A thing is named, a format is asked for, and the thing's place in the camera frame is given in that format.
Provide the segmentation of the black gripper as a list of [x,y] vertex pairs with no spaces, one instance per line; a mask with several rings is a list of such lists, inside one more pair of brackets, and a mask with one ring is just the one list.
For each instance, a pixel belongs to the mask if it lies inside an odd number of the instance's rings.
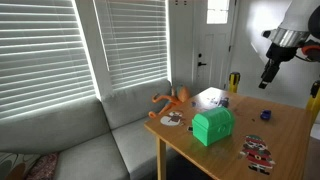
[[268,62],[265,65],[264,71],[261,75],[261,82],[259,88],[265,89],[266,86],[273,81],[278,73],[281,62],[287,62],[294,58],[297,52],[297,47],[280,47],[272,43],[266,53]]

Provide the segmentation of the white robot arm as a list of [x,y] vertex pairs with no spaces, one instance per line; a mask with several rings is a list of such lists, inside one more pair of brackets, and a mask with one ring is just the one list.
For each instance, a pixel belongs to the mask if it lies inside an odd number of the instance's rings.
[[319,43],[308,39],[310,35],[320,39],[320,0],[292,0],[278,28],[262,33],[271,45],[266,53],[268,62],[261,75],[261,89],[273,81],[282,62],[296,57],[298,49],[305,55],[304,61],[320,61]]

